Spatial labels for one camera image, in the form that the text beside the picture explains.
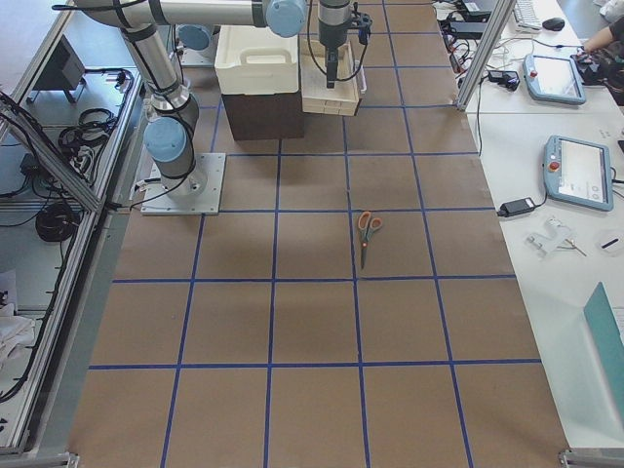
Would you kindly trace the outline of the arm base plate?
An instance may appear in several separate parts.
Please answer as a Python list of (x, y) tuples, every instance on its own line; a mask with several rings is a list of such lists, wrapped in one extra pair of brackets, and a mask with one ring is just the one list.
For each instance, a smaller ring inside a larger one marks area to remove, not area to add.
[(197, 153), (196, 166), (186, 181), (166, 194), (176, 183), (170, 179), (150, 183), (149, 201), (140, 205), (143, 215), (217, 215), (225, 172), (224, 153)]

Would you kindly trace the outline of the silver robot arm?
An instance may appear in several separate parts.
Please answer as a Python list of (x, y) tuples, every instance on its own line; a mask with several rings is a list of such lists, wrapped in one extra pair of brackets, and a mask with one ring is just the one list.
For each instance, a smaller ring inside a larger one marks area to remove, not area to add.
[(180, 24), (176, 27), (177, 37), (183, 47), (202, 56), (208, 54), (214, 36), (219, 32), (220, 26), (211, 24)]
[(158, 26), (253, 26), (291, 38), (309, 29), (316, 12), (328, 86), (339, 80), (337, 53), (348, 31), (358, 31), (363, 44), (371, 34), (370, 17), (351, 1), (74, 1), (66, 8), (119, 29), (146, 81), (150, 98), (143, 145), (163, 188), (140, 203), (151, 215), (214, 215), (220, 199), (220, 187), (209, 185), (212, 171), (202, 167), (193, 146), (199, 105), (175, 70)]

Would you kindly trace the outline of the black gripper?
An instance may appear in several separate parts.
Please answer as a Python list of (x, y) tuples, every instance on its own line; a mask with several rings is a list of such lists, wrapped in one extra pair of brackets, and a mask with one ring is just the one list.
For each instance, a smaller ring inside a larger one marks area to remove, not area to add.
[(359, 10), (357, 2), (321, 0), (318, 6), (319, 41), (325, 46), (326, 84), (334, 88), (334, 49), (347, 41), (349, 30), (358, 31), (361, 45), (369, 43), (371, 17)]

